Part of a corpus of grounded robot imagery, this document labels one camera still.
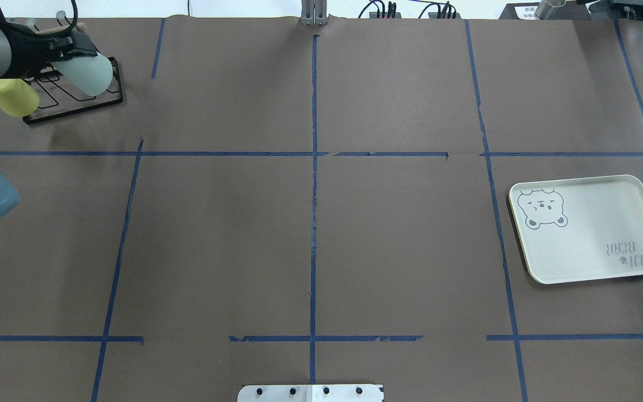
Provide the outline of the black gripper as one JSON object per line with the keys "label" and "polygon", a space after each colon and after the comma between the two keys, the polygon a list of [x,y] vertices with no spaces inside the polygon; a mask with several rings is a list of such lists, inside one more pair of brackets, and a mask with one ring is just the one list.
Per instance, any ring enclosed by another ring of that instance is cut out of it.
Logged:
{"label": "black gripper", "polygon": [[[76,25],[74,16],[69,25]],[[95,57],[98,49],[86,33],[39,36],[25,25],[0,18],[0,30],[8,41],[8,66],[0,78],[36,76],[47,64],[79,57]]]}

